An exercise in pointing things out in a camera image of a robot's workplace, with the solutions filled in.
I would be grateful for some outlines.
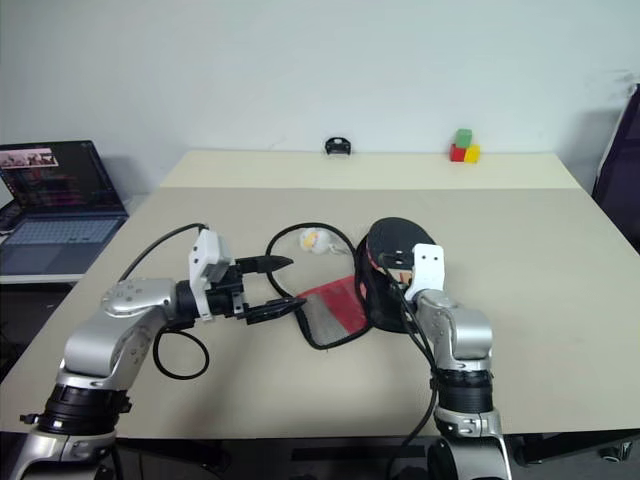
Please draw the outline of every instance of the laptop keyboard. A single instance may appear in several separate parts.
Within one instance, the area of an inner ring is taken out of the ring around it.
[[[102,243],[117,223],[117,219],[29,221],[19,227],[5,244]]]

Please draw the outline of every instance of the table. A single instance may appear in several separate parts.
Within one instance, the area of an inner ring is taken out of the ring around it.
[[[484,155],[469,165],[444,155],[196,151],[120,229],[10,372],[0,429],[26,431],[18,415],[42,410],[66,338],[137,253],[170,229],[208,222],[240,257],[262,253],[293,223],[325,221],[357,241],[385,216],[424,226],[445,248],[447,291],[491,320],[494,403],[505,433],[640,427],[640,260],[554,155]],[[135,275],[187,278],[194,239],[163,244]],[[276,252],[296,256],[280,277],[286,286],[302,291],[349,273],[346,257],[329,268],[293,245]],[[252,304],[275,297],[261,276],[247,276],[245,286]],[[426,407],[428,370],[405,335],[374,329],[316,351],[293,316],[250,327],[218,319],[193,333],[212,352],[209,371],[179,382],[147,359],[119,435],[405,435]],[[168,339],[161,355],[171,369],[200,366],[199,352],[180,338]],[[423,433],[435,431],[430,423]]]

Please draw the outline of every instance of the yellow block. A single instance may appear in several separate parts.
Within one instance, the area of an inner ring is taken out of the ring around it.
[[[464,161],[465,163],[477,163],[479,156],[480,156],[480,146],[471,145],[469,148],[467,148],[467,151],[464,153]]]

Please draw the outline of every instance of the floor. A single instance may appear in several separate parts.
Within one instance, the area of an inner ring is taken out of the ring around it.
[[[3,357],[19,354],[38,333],[49,315],[60,304],[68,289],[0,290],[0,325],[3,335]],[[0,434],[0,480],[8,478],[10,469],[24,440],[24,435]],[[432,437],[416,440],[414,445],[428,448]],[[381,479],[384,476],[383,458],[351,460],[308,460],[308,449],[319,451],[324,447],[366,446],[367,452],[397,445],[398,439],[287,439],[287,440],[244,440],[223,442],[223,449],[229,454],[230,465],[216,474],[200,465],[186,464],[173,459],[159,458],[149,454],[120,449],[124,477],[126,480],[158,479],[295,479],[295,480],[364,480]],[[602,460],[596,452],[550,461],[541,465],[523,468],[512,462],[515,480],[555,480],[555,479],[609,479],[637,480],[640,472],[640,448],[631,452],[627,462],[614,464]],[[403,459],[397,462],[398,472],[405,466],[423,466],[424,458]]]

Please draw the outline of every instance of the toy blocks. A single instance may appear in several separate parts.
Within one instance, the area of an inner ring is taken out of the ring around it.
[[[472,132],[468,128],[460,128],[456,132],[455,143],[449,150],[449,159],[452,162],[477,163],[480,157],[480,146],[472,145]]]

